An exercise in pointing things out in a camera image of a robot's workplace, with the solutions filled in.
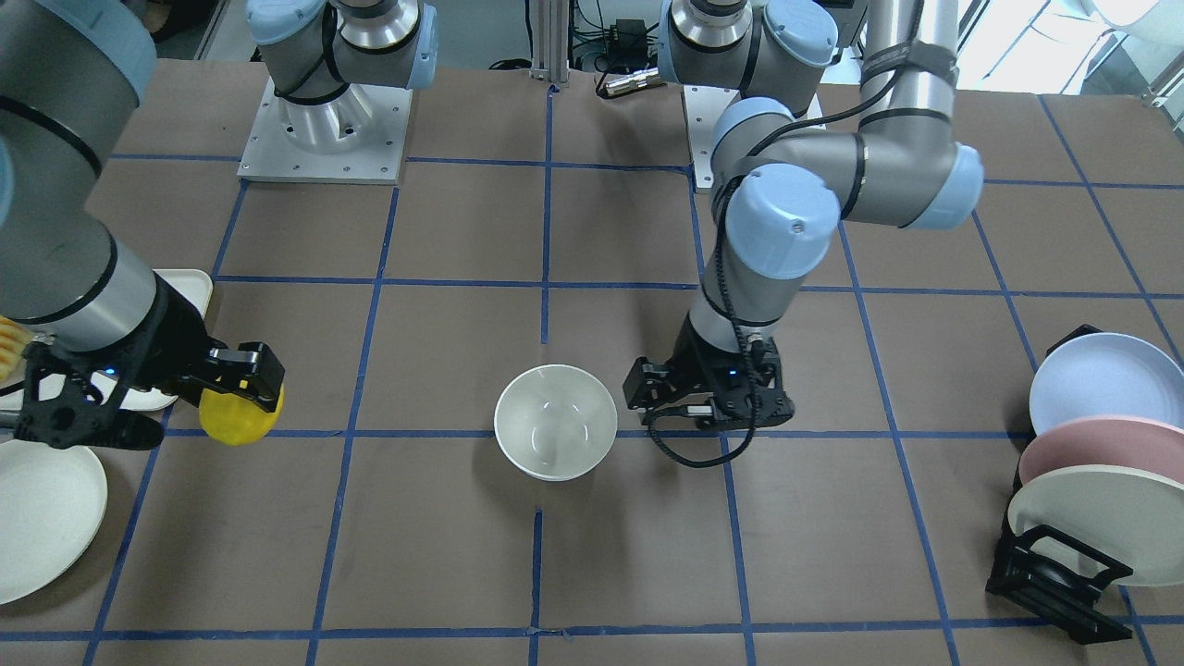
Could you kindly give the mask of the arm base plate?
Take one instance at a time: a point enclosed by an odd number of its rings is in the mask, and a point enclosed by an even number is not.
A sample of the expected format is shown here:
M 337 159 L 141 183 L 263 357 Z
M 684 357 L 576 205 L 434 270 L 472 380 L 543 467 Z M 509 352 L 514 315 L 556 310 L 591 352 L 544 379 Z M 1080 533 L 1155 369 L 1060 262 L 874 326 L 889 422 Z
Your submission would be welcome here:
M 353 84 L 324 105 L 296 105 L 268 81 L 237 174 L 252 182 L 395 186 L 412 101 L 410 90 Z
M 686 142 L 691 155 L 694 194 L 710 193 L 715 182 L 712 154 L 716 145 L 716 123 L 720 117 L 734 117 L 729 111 L 735 103 L 744 103 L 744 94 L 718 87 L 686 85 L 684 97 Z

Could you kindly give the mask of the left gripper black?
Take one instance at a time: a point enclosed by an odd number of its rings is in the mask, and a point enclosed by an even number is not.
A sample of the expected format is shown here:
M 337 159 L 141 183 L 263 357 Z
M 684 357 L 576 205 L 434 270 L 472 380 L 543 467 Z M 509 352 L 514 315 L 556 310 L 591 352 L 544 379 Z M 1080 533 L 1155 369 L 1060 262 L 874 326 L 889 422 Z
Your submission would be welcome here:
M 643 425 L 677 417 L 712 433 L 746 429 L 751 421 L 757 427 L 781 425 L 796 412 L 783 386 L 774 341 L 758 339 L 746 354 L 719 350 L 699 337 L 689 319 L 667 361 L 635 359 L 623 395 L 628 409 L 643 410 Z

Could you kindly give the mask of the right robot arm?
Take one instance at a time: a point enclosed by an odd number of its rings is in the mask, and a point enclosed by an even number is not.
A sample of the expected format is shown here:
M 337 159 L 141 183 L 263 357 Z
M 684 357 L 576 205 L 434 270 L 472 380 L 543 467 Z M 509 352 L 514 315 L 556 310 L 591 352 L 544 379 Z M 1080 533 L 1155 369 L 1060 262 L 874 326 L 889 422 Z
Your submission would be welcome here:
M 432 84 L 438 14 L 424 1 L 250 1 L 271 92 L 240 175 L 392 184 L 408 92 Z M 152 450 L 165 427 L 123 408 L 152 389 L 199 410 L 224 444 L 263 438 L 285 370 L 266 344 L 229 347 L 202 312 L 116 241 L 85 203 L 156 64 L 120 1 L 4 2 L 4 374 L 24 369 L 18 438 Z

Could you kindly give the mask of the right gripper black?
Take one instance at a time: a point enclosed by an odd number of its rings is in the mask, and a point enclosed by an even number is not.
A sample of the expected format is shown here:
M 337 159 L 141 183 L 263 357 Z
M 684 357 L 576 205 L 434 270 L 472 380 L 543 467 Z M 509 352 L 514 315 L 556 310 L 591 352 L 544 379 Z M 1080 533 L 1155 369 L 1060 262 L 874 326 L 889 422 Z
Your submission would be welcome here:
M 67 352 L 49 341 L 27 347 L 17 438 L 54 450 L 153 450 L 165 441 L 165 425 L 149 417 L 140 393 L 197 401 L 208 388 L 278 411 L 285 366 L 274 350 L 264 342 L 230 350 L 204 328 L 212 278 L 160 277 L 156 286 L 144 324 L 110 350 Z

